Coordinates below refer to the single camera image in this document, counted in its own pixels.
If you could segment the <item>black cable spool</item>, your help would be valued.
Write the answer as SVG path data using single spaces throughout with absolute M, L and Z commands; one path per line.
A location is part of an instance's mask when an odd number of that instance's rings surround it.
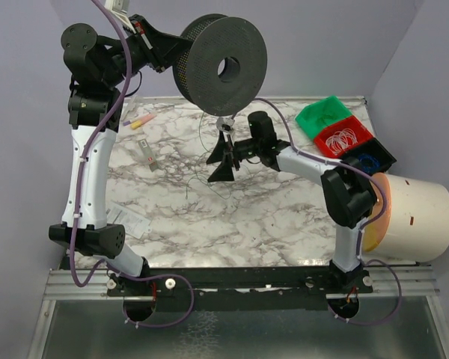
M 173 65 L 179 92 L 202 111 L 229 116 L 261 89 L 267 70 L 263 36 L 247 19 L 211 13 L 191 22 L 181 37 L 192 46 Z

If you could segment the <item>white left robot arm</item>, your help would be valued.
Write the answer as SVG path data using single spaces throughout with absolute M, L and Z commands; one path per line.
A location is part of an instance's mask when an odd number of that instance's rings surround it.
M 100 36 L 88 24 L 69 26 L 61 37 L 64 63 L 71 72 L 68 101 L 73 166 L 67 205 L 49 238 L 75 254 L 95 257 L 127 277 L 146 277 L 145 258 L 126 243 L 125 228 L 110 224 L 106 213 L 109 159 L 126 95 L 118 85 L 149 66 L 158 73 L 190 49 L 191 40 L 156 30 L 143 16 L 129 19 L 119 39 Z

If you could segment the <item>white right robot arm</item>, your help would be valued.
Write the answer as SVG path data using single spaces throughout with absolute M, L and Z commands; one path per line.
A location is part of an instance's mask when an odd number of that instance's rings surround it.
M 207 182 L 233 182 L 233 172 L 240 169 L 241 162 L 256 157 L 274 171 L 294 174 L 319 185 L 326 210 L 336 223 L 335 252 L 330 267 L 344 275 L 357 271 L 361 266 L 359 227 L 377 200 L 370 177 L 358 169 L 357 162 L 304 153 L 291 142 L 281 140 L 265 111 L 255 111 L 248 116 L 251 133 L 248 139 L 233 141 L 233 125 L 231 118 L 217 120 L 219 137 L 207 164 L 218 166 Z

